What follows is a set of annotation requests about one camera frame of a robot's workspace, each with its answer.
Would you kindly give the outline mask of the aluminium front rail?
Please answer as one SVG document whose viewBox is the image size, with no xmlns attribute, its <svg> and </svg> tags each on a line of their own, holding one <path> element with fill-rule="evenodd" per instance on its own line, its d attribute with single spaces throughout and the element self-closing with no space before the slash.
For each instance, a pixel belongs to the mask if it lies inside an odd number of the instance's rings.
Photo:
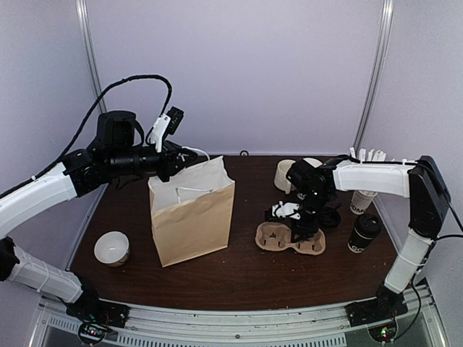
<svg viewBox="0 0 463 347">
<path fill-rule="evenodd" d="M 346 304 L 258 311 L 199 311 L 132 304 L 124 327 L 112 327 L 100 346 L 448 346 L 427 285 L 404 293 L 408 307 L 393 319 L 354 326 Z"/>
</svg>

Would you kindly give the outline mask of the stack of black paper cups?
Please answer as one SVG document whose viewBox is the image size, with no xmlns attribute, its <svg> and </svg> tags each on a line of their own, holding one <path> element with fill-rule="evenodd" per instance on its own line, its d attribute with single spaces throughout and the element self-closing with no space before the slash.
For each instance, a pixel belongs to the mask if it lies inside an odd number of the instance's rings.
<svg viewBox="0 0 463 347">
<path fill-rule="evenodd" d="M 320 160 L 316 158 L 310 158 L 310 157 L 303 158 L 303 161 L 310 164 L 313 168 L 317 168 L 323 164 Z M 306 198 L 306 196 L 307 195 L 303 193 L 300 189 L 297 189 L 297 199 L 300 202 L 302 202 L 304 198 Z"/>
</svg>

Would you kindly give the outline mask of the black plastic cup lid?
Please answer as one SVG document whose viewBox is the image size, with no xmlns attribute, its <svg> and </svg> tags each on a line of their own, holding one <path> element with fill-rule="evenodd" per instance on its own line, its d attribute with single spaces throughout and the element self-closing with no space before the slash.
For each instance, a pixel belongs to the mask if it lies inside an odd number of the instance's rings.
<svg viewBox="0 0 463 347">
<path fill-rule="evenodd" d="M 359 215 L 354 224 L 355 229 L 364 237 L 376 237 L 382 228 L 381 220 L 372 214 Z"/>
</svg>

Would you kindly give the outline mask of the white cup holding straws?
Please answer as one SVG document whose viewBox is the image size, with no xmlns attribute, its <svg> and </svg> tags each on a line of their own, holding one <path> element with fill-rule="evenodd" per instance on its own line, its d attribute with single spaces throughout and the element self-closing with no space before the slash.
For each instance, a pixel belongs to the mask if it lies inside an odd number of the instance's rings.
<svg viewBox="0 0 463 347">
<path fill-rule="evenodd" d="M 349 209 L 355 215 L 362 215 L 377 195 L 377 192 L 355 190 L 352 194 Z"/>
</svg>

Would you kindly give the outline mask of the white ceramic bowl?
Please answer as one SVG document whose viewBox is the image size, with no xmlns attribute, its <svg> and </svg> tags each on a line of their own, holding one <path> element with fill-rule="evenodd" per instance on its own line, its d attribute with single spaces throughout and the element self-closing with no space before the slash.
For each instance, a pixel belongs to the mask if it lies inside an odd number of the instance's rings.
<svg viewBox="0 0 463 347">
<path fill-rule="evenodd" d="M 108 267 L 120 267 L 129 259 L 129 239 L 120 231 L 109 231 L 97 240 L 93 254 Z"/>
</svg>

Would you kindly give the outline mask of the cardboard cup carrier tray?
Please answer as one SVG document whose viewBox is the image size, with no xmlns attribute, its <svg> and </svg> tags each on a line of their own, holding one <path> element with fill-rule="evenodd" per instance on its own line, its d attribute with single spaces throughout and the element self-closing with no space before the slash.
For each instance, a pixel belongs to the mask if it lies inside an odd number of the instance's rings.
<svg viewBox="0 0 463 347">
<path fill-rule="evenodd" d="M 318 256 L 326 250 L 325 234 L 319 229 L 317 233 L 304 241 L 292 241 L 290 228 L 282 223 L 264 222 L 256 229 L 255 243 L 268 252 L 282 252 L 293 249 L 300 254 Z"/>
</svg>

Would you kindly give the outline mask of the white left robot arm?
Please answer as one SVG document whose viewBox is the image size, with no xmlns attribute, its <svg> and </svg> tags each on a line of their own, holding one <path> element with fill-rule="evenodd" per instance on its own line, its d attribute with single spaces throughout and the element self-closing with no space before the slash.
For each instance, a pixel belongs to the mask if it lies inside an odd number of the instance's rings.
<svg viewBox="0 0 463 347">
<path fill-rule="evenodd" d="M 155 174 L 167 182 L 197 154 L 167 140 L 184 118 L 172 107 L 155 121 L 148 136 L 131 111 L 110 111 L 98 117 L 96 136 L 85 148 L 53 164 L 39 178 L 1 198 L 1 280 L 10 280 L 54 295 L 89 321 L 104 313 L 98 293 L 84 278 L 60 270 L 17 246 L 9 233 L 43 211 L 82 197 L 104 184 L 129 176 L 135 180 Z"/>
</svg>

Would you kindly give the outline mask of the cream ribbed ceramic mug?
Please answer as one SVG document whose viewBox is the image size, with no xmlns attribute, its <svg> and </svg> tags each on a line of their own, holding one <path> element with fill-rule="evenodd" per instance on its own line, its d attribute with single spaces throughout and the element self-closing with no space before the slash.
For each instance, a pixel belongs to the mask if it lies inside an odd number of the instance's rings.
<svg viewBox="0 0 463 347">
<path fill-rule="evenodd" d="M 277 189 L 285 194 L 290 194 L 292 191 L 292 183 L 287 179 L 286 174 L 294 163 L 295 161 L 292 159 L 284 159 L 279 161 L 276 166 L 273 183 Z"/>
</svg>

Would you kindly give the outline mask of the aluminium frame post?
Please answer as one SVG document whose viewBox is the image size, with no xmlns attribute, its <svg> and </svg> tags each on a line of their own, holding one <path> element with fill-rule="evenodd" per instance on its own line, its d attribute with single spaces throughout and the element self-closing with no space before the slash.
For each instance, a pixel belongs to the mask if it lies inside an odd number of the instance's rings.
<svg viewBox="0 0 463 347">
<path fill-rule="evenodd" d="M 90 81 L 93 94 L 98 97 L 102 92 L 101 80 L 98 73 L 97 61 L 93 47 L 93 40 L 88 16 L 88 5 L 86 0 L 76 0 L 77 20 L 80 26 L 81 37 L 85 49 L 85 56 L 90 73 Z"/>
<path fill-rule="evenodd" d="M 365 101 L 362 107 L 359 126 L 355 135 L 353 147 L 355 150 L 360 149 L 362 141 L 365 137 L 368 122 L 373 112 L 375 98 L 378 93 L 378 86 L 380 84 L 381 73 L 386 61 L 386 54 L 391 37 L 391 28 L 394 17 L 394 3 L 393 0 L 384 0 L 381 12 L 381 21 L 378 29 L 378 37 L 375 48 L 375 55 L 373 59 L 373 66 L 370 73 L 370 80 L 365 96 Z"/>
</svg>

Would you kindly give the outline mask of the right aluminium frame post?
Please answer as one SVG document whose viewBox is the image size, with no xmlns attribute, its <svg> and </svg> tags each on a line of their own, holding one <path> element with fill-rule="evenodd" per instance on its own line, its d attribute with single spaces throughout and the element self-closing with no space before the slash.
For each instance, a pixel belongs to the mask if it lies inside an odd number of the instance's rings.
<svg viewBox="0 0 463 347">
<path fill-rule="evenodd" d="M 378 93 L 378 86 L 380 84 L 381 73 L 386 61 L 386 54 L 391 37 L 391 28 L 394 17 L 394 3 L 393 0 L 384 0 L 381 12 L 381 21 L 378 29 L 378 37 L 375 48 L 375 55 L 373 59 L 373 66 L 370 73 L 370 80 L 365 96 L 365 101 L 362 107 L 359 126 L 355 135 L 353 147 L 355 150 L 360 149 L 362 141 L 365 137 L 368 122 L 373 112 L 375 98 Z"/>
</svg>

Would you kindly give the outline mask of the wrapped white straws bundle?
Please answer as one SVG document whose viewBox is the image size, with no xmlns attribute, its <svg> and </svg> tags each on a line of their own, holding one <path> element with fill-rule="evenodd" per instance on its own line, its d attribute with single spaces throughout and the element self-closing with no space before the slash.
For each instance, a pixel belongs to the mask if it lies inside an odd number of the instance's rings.
<svg viewBox="0 0 463 347">
<path fill-rule="evenodd" d="M 350 147 L 349 154 L 352 158 L 357 159 L 361 162 L 365 161 L 373 161 L 373 162 L 385 162 L 386 161 L 386 153 L 382 150 L 366 150 L 365 148 L 361 148 L 359 150 L 355 150 L 354 147 Z"/>
</svg>

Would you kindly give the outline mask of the black paper coffee cup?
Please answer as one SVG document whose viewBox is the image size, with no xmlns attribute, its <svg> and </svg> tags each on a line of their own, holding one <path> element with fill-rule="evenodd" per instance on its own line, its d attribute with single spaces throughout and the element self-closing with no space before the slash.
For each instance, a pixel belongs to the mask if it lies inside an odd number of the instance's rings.
<svg viewBox="0 0 463 347">
<path fill-rule="evenodd" d="M 353 227 L 347 245 L 352 252 L 359 254 L 362 253 L 378 236 L 379 234 L 376 237 L 372 238 L 364 237 L 363 235 L 358 233 L 355 227 Z"/>
</svg>

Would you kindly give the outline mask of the brown paper takeout bag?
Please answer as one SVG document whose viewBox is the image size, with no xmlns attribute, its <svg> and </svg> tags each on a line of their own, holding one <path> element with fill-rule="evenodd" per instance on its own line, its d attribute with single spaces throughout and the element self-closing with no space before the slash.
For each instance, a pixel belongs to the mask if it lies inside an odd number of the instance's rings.
<svg viewBox="0 0 463 347">
<path fill-rule="evenodd" d="M 162 267 L 228 247 L 235 181 L 224 156 L 185 168 L 168 182 L 151 177 L 148 188 L 153 243 Z"/>
</svg>

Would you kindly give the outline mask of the stack of black cup lids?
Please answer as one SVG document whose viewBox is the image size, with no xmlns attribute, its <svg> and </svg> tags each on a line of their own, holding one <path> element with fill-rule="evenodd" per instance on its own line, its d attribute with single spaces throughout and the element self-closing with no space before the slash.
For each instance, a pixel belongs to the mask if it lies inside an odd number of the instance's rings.
<svg viewBox="0 0 463 347">
<path fill-rule="evenodd" d="M 318 222 L 324 228 L 336 228 L 341 223 L 341 216 L 336 209 L 326 207 L 319 212 Z"/>
</svg>

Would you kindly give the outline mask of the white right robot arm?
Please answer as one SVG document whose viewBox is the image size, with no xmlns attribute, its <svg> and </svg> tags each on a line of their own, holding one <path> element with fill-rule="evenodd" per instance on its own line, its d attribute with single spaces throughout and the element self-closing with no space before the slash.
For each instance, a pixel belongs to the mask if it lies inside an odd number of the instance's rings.
<svg viewBox="0 0 463 347">
<path fill-rule="evenodd" d="M 407 235 L 370 308 L 375 318 L 386 319 L 425 264 L 451 208 L 449 190 L 434 159 L 423 155 L 412 161 L 380 161 L 337 155 L 319 166 L 302 159 L 290 166 L 286 178 L 303 194 L 295 211 L 309 223 L 338 192 L 375 192 L 408 201 Z"/>
</svg>

